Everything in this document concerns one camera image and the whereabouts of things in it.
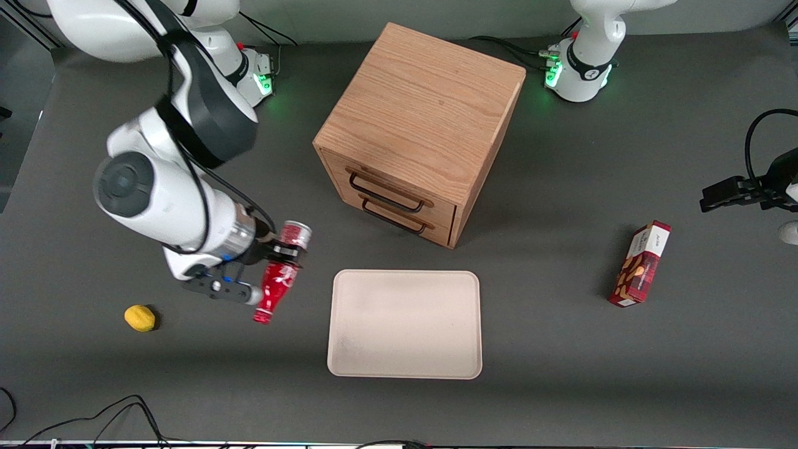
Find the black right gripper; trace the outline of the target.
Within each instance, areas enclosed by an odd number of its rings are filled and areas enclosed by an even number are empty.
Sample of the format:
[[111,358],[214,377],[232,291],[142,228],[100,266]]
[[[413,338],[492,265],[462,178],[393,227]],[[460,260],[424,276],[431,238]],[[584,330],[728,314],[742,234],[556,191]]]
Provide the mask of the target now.
[[256,234],[248,250],[245,250],[245,253],[239,256],[240,264],[251,266],[259,264],[260,261],[265,259],[267,261],[265,271],[272,267],[281,268],[283,266],[296,269],[302,268],[302,258],[307,253],[307,250],[296,244],[274,244],[275,239],[276,234],[273,232]]

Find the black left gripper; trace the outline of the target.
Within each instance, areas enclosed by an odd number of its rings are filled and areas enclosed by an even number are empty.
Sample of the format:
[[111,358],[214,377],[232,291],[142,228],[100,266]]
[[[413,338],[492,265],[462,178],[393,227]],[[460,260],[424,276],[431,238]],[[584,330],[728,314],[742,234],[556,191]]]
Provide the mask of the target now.
[[700,208],[702,213],[713,212],[727,206],[747,206],[760,203],[763,211],[770,208],[782,208],[789,212],[797,211],[796,200],[788,193],[787,188],[796,181],[797,148],[793,148],[770,164],[766,174],[759,176],[763,190],[769,194],[771,202],[761,201],[753,182],[743,176],[731,176],[702,190]]

